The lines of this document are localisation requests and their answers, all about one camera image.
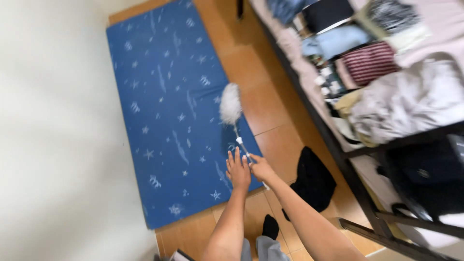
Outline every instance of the person's left hand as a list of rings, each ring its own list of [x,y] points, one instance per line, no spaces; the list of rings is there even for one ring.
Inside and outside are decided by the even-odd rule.
[[[240,160],[240,149],[238,147],[235,148],[235,159],[231,151],[229,151],[228,154],[229,159],[226,160],[226,174],[232,181],[233,188],[244,189],[245,192],[248,192],[248,187],[251,183],[251,173],[246,156],[243,155],[242,162]]]

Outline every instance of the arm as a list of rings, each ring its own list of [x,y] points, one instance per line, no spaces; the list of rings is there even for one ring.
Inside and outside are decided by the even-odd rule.
[[[250,167],[258,180],[274,191],[304,247],[316,261],[367,260],[336,227],[309,206],[272,170],[264,158],[251,156]]]
[[[228,153],[226,174],[232,181],[232,195],[209,238],[203,261],[239,261],[242,253],[245,198],[251,174],[246,156],[243,157],[243,164],[240,161],[238,147],[235,149],[235,159],[230,151]]]

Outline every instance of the person's right hand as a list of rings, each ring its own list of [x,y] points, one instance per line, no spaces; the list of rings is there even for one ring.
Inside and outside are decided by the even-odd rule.
[[[277,174],[271,168],[269,163],[267,163],[267,160],[265,158],[251,154],[251,153],[250,153],[250,157],[256,161],[256,163],[250,163],[249,166],[250,166],[251,172],[253,173],[253,175],[259,182],[262,182],[262,181],[266,182],[275,177],[278,178]]]

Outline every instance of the blue mattress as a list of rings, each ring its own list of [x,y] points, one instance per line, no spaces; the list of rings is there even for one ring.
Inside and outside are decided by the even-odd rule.
[[[194,4],[168,3],[107,35],[147,226],[227,201],[227,151],[238,145],[219,118],[229,81]],[[260,155],[243,116],[238,128]],[[261,185],[253,178],[250,190]]]

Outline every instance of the black metal frame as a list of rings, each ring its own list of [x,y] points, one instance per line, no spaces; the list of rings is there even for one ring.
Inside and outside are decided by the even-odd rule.
[[[241,19],[243,17],[243,0],[236,1],[237,18]],[[311,116],[325,144],[327,145],[330,153],[332,154],[332,157],[334,158],[338,168],[342,172],[344,178],[348,183],[348,186],[351,188],[354,196],[359,202],[373,229],[366,228],[364,226],[353,223],[343,218],[339,219],[340,226],[346,230],[352,231],[358,235],[366,237],[387,248],[390,248],[394,251],[397,251],[405,256],[408,256],[416,260],[455,260],[446,255],[430,251],[427,248],[420,247],[416,244],[408,243],[406,241],[394,237],[390,228],[387,225],[387,222],[396,222],[418,228],[425,228],[443,234],[452,235],[461,239],[464,239],[464,228],[446,225],[439,222],[423,221],[417,218],[402,217],[394,215],[393,213],[379,211],[349,159],[365,154],[384,152],[388,149],[399,148],[410,144],[418,144],[424,141],[436,140],[451,133],[463,132],[464,122],[452,124],[445,127],[440,127],[431,131],[419,133],[409,137],[396,139],[388,144],[380,145],[376,148],[361,148],[350,152],[344,152],[340,146],[340,143],[338,142],[330,128],[325,124],[324,120],[321,118],[319,113],[315,110],[311,102],[308,100],[308,97],[306,96],[304,90],[300,86],[298,74],[291,68],[290,62],[288,61],[284,52],[277,45],[276,39],[258,15],[257,17],[261,23],[264,33],[266,34],[266,37],[272,45],[272,48],[276,52],[276,55],[280,59],[283,68],[285,69],[290,80],[292,81],[293,86],[297,91],[301,101],[303,102],[306,110]]]

